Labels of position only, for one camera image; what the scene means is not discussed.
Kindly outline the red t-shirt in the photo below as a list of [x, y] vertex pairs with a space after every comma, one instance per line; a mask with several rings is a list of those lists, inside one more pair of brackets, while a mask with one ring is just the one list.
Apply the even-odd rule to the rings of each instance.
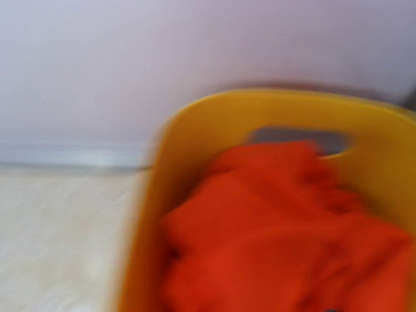
[[162, 219], [169, 311], [407, 311], [413, 241], [308, 141], [231, 148]]

